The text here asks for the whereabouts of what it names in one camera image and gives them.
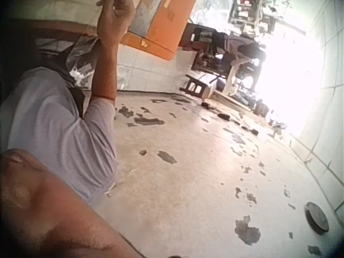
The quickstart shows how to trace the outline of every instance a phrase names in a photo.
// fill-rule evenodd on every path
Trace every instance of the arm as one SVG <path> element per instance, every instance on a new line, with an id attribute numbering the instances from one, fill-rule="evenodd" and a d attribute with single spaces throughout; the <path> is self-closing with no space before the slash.
<path id="1" fill-rule="evenodd" d="M 92 81 L 92 98 L 105 98 L 112 104 L 117 94 L 118 45 L 129 27 L 135 8 L 132 0 L 103 0 L 97 31 L 101 50 Z"/>
<path id="2" fill-rule="evenodd" d="M 67 185 L 23 150 L 2 154 L 1 218 L 20 246 L 35 256 L 141 257 Z"/>

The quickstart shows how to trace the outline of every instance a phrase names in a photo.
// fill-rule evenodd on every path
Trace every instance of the small wooden stool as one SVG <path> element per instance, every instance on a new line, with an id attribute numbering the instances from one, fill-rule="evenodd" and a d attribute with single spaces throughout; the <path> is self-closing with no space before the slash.
<path id="1" fill-rule="evenodd" d="M 209 96 L 210 93 L 210 87 L 208 84 L 201 82 L 200 80 L 193 78 L 190 75 L 187 75 L 189 78 L 188 84 L 185 88 L 180 87 L 180 91 L 184 91 L 186 94 L 190 94 L 194 97 L 201 98 L 201 99 L 206 99 Z"/>

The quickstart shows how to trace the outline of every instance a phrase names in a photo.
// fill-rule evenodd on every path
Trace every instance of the debris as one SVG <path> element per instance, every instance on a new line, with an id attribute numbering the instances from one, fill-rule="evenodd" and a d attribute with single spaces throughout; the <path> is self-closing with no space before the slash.
<path id="1" fill-rule="evenodd" d="M 222 118 L 223 120 L 229 121 L 231 116 L 228 114 L 220 113 L 217 115 L 219 118 Z"/>

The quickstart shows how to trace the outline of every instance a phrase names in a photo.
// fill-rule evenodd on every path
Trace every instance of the person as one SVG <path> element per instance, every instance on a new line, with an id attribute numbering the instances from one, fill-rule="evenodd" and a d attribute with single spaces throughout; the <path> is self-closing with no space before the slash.
<path id="1" fill-rule="evenodd" d="M 14 239 L 35 257 L 141 257 L 92 209 L 117 169 L 117 51 L 134 13 L 132 0 L 103 0 L 83 118 L 66 81 L 46 67 L 24 72 L 4 101 L 1 123 L 10 126 L 1 135 L 2 250 Z"/>

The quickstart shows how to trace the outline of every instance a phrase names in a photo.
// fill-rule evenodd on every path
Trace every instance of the stained floor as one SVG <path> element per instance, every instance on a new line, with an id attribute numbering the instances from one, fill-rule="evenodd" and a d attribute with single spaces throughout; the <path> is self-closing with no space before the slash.
<path id="1" fill-rule="evenodd" d="M 182 96 L 120 92 L 117 186 L 96 211 L 150 258 L 326 254 L 343 231 L 302 162 L 264 122 L 211 104 L 236 123 Z M 309 227 L 307 202 L 324 210 L 327 234 Z"/>

